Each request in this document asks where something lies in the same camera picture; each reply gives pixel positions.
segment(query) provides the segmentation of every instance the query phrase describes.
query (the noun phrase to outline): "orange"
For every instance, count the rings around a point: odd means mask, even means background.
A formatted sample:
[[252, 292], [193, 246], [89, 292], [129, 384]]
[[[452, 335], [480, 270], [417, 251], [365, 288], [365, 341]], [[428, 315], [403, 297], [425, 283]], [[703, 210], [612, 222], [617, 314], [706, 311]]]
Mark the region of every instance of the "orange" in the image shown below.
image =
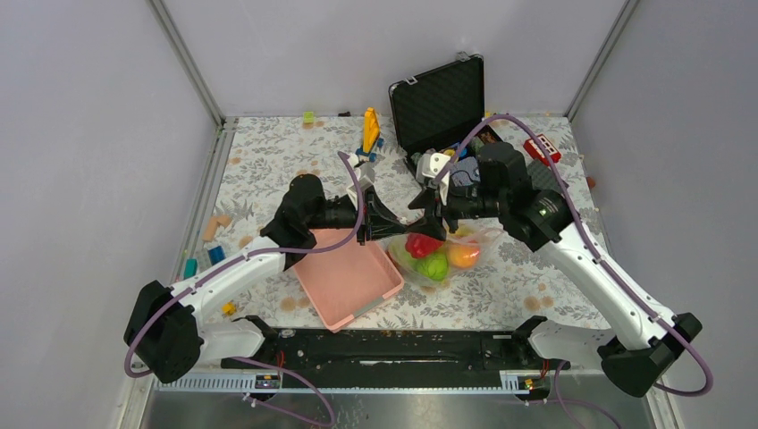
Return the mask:
[[480, 252], [479, 246], [450, 243], [448, 246], [448, 262], [456, 268], [466, 270], [476, 265]]

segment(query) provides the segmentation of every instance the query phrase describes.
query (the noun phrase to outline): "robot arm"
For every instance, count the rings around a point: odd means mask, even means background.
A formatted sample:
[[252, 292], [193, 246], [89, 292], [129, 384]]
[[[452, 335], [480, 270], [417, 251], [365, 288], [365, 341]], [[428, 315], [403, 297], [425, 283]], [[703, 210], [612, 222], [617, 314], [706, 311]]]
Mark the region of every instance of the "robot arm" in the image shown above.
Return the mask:
[[[436, 175], [434, 168], [439, 169], [448, 159], [433, 154], [419, 163], [417, 177], [425, 186], [408, 207], [422, 209], [424, 215], [411, 224], [381, 202], [373, 187], [370, 165], [357, 159], [351, 162], [356, 168], [359, 189], [353, 185], [341, 198], [326, 200], [316, 176], [296, 177], [274, 219], [261, 231], [261, 237], [198, 276], [168, 288], [159, 282], [145, 286], [124, 340], [131, 344], [161, 306], [188, 287], [202, 284], [202, 289], [195, 287], [193, 293], [182, 296], [161, 315], [159, 323], [147, 330], [136, 347], [139, 358], [158, 379], [170, 383], [198, 362], [252, 356], [265, 340], [265, 324], [248, 318], [204, 324], [209, 311], [215, 311], [250, 284], [288, 269], [304, 255], [272, 252], [249, 257], [251, 252], [261, 248], [313, 248], [316, 240], [310, 230], [352, 228], [360, 210], [364, 211], [357, 234], [361, 243], [408, 232], [445, 240], [447, 232], [442, 220], [455, 232], [459, 219], [497, 217], [511, 237], [566, 274], [611, 325], [611, 329], [601, 331], [560, 325], [535, 316], [517, 328], [514, 336], [528, 342], [540, 358], [560, 358], [587, 368], [601, 368], [621, 390], [644, 396], [681, 355], [683, 346], [657, 320], [649, 318], [597, 264], [580, 238], [579, 228], [586, 226], [573, 222], [562, 195], [553, 190], [534, 189], [524, 157], [507, 143], [485, 145], [479, 152], [481, 182], [475, 187], [449, 187], [447, 180], [434, 185], [431, 181]], [[357, 206], [359, 192], [364, 199], [362, 207]], [[674, 315], [603, 251], [601, 258], [687, 341], [700, 332], [702, 326], [694, 316]]]

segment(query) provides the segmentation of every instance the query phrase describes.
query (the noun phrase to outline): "white wall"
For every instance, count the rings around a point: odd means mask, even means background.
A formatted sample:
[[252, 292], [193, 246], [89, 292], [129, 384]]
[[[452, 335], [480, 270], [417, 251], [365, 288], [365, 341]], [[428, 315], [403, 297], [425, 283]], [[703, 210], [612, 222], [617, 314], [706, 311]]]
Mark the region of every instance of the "white wall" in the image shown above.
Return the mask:
[[484, 55], [492, 110], [569, 107], [624, 0], [166, 0], [227, 115], [390, 112], [387, 88]]
[[214, 126], [145, 2], [0, 6], [0, 426], [106, 427]]
[[[616, 257], [703, 322], [715, 388], [678, 400], [687, 429], [758, 416], [756, 14], [751, 0], [642, 2], [575, 123]], [[680, 360], [672, 384], [699, 388]]]

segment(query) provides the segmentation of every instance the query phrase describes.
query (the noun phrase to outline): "table surface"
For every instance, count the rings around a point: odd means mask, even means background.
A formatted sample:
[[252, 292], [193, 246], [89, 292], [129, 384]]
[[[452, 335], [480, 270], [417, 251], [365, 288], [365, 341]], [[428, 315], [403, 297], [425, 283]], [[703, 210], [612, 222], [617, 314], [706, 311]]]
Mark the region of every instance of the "table surface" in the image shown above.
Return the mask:
[[[548, 117], [525, 118], [524, 122], [544, 133], [562, 153], [558, 167], [569, 193], [595, 238], [604, 243], [569, 122]], [[380, 117], [380, 124], [385, 144], [376, 149], [377, 193], [396, 214], [414, 218], [417, 213], [408, 210], [407, 204], [419, 185], [403, 163], [404, 151], [397, 145], [392, 119]], [[523, 131], [502, 121], [493, 128], [526, 153]], [[354, 152], [362, 136], [362, 117], [316, 118], [310, 128], [304, 128], [301, 118], [240, 118], [214, 209], [214, 215], [229, 215], [232, 224], [219, 228], [215, 241], [206, 248], [221, 245], [229, 255], [250, 242], [272, 219], [289, 182], [299, 173], [319, 176], [328, 198], [343, 195], [350, 179], [336, 152]], [[500, 227], [495, 219], [478, 222]], [[366, 312], [350, 327], [502, 330], [515, 328], [532, 315], [545, 315], [562, 324], [608, 326], [563, 273], [503, 235], [485, 264], [453, 277], [440, 289], [406, 280], [397, 296]], [[291, 270], [250, 285], [233, 302], [238, 308], [235, 317], [259, 315], [271, 326], [323, 327]], [[219, 310], [209, 322], [223, 317]]]

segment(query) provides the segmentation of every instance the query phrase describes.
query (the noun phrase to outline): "metal floor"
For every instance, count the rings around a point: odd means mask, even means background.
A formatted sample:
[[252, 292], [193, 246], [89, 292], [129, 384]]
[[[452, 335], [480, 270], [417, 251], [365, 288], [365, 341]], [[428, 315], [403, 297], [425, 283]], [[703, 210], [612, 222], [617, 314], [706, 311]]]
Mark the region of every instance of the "metal floor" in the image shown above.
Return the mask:
[[[655, 427], [647, 399], [632, 398], [603, 375], [562, 375], [564, 399], [586, 400], [605, 408], [625, 428]], [[514, 397], [479, 394], [338, 394], [326, 395], [337, 415], [335, 428], [487, 429], [574, 427], [560, 405], [519, 405]], [[271, 403], [311, 418], [328, 420], [313, 394], [280, 394]], [[602, 414], [569, 407], [586, 429], [614, 428]], [[265, 408], [251, 408], [241, 395], [154, 391], [142, 429], [309, 428], [315, 427]]]

